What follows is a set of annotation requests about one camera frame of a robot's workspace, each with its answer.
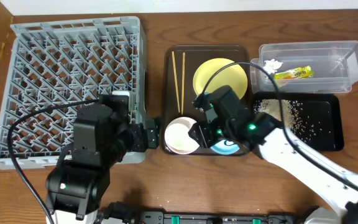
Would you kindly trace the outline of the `yellow round plate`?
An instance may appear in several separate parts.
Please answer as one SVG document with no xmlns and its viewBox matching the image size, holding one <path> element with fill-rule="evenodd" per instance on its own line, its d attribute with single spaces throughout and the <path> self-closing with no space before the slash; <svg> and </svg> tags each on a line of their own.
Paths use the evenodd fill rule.
<svg viewBox="0 0 358 224">
<path fill-rule="evenodd" d="M 196 70 L 193 77 L 193 89 L 199 95 L 207 81 L 220 68 L 233 63 L 227 58 L 213 58 L 202 63 Z M 206 92 L 212 93 L 221 86 L 229 85 L 239 99 L 242 99 L 247 91 L 248 79 L 245 70 L 240 65 L 232 65 L 219 72 L 209 83 Z"/>
</svg>

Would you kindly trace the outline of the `wooden chopstick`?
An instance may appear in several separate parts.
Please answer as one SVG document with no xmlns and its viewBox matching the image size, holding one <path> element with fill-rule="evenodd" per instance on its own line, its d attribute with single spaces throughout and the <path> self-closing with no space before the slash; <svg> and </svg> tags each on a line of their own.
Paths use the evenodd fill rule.
<svg viewBox="0 0 358 224">
<path fill-rule="evenodd" d="M 178 79 L 177 79 L 177 68 L 176 68 L 176 61 L 175 61 L 175 52 L 172 51 L 172 65 L 173 65 L 173 76 L 175 82 L 175 94 L 177 99 L 177 110 L 180 113 L 180 99 L 179 99 L 179 92 L 178 92 Z"/>
<path fill-rule="evenodd" d="M 184 113 L 185 104 L 185 59 L 186 53 L 182 53 L 182 73 L 181 73 L 181 114 Z"/>
</svg>

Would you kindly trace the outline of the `white pink bowl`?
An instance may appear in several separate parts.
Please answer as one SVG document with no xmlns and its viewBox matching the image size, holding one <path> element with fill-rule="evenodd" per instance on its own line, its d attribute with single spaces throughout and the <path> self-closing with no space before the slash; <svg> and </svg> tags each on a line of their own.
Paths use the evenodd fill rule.
<svg viewBox="0 0 358 224">
<path fill-rule="evenodd" d="M 165 129 L 164 141 L 167 148 L 176 154 L 191 154 L 200 145 L 192 138 L 188 132 L 196 121 L 189 117 L 179 117 L 172 120 Z"/>
</svg>

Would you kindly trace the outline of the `white tissue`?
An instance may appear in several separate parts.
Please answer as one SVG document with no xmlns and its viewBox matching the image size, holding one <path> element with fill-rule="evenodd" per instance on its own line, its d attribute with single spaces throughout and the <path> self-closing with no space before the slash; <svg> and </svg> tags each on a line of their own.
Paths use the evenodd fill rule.
<svg viewBox="0 0 358 224">
<path fill-rule="evenodd" d="M 269 74 L 277 73 L 278 69 L 283 65 L 283 62 L 280 62 L 275 59 L 265 60 L 263 69 Z"/>
</svg>

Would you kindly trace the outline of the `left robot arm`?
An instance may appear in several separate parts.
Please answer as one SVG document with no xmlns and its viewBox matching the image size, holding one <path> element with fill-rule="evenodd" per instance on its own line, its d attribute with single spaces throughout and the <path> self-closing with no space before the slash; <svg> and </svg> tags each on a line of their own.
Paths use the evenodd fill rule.
<svg viewBox="0 0 358 224">
<path fill-rule="evenodd" d="M 78 221 L 97 211 L 110 184 L 111 167 L 129 151 L 145 152 L 159 145 L 154 119 L 130 124 L 122 103 L 95 103 L 79 109 L 73 123 L 71 159 L 61 156 L 46 181 L 46 207 L 69 212 Z"/>
</svg>

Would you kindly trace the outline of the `light blue bowl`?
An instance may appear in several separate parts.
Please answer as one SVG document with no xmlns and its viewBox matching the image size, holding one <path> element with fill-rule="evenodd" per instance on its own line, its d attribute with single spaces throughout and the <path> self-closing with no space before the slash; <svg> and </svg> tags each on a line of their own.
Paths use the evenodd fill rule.
<svg viewBox="0 0 358 224">
<path fill-rule="evenodd" d="M 222 140 L 210 147 L 217 154 L 230 155 L 237 152 L 240 147 L 232 141 Z"/>
</svg>

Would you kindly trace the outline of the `green orange snack wrapper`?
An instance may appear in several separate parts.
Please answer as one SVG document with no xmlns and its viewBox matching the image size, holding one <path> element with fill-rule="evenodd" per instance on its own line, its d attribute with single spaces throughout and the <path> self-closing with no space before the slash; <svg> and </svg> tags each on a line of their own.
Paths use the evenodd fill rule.
<svg viewBox="0 0 358 224">
<path fill-rule="evenodd" d="M 284 80 L 284 79 L 299 79 L 299 78 L 311 78 L 314 75 L 314 71 L 311 67 L 298 67 L 287 70 L 285 72 L 276 73 L 274 75 L 275 80 Z"/>
</svg>

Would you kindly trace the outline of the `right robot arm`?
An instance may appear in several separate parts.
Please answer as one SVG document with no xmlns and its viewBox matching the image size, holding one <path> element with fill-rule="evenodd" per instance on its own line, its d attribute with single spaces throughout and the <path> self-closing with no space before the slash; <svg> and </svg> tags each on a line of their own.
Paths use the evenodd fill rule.
<svg viewBox="0 0 358 224">
<path fill-rule="evenodd" d="M 229 140 L 281 167 L 318 194 L 330 209 L 317 208 L 304 223 L 358 223 L 358 174 L 353 173 L 298 139 L 283 122 L 267 113 L 253 114 L 232 88 L 201 93 L 193 102 L 206 121 L 192 126 L 189 136 L 206 147 Z"/>
</svg>

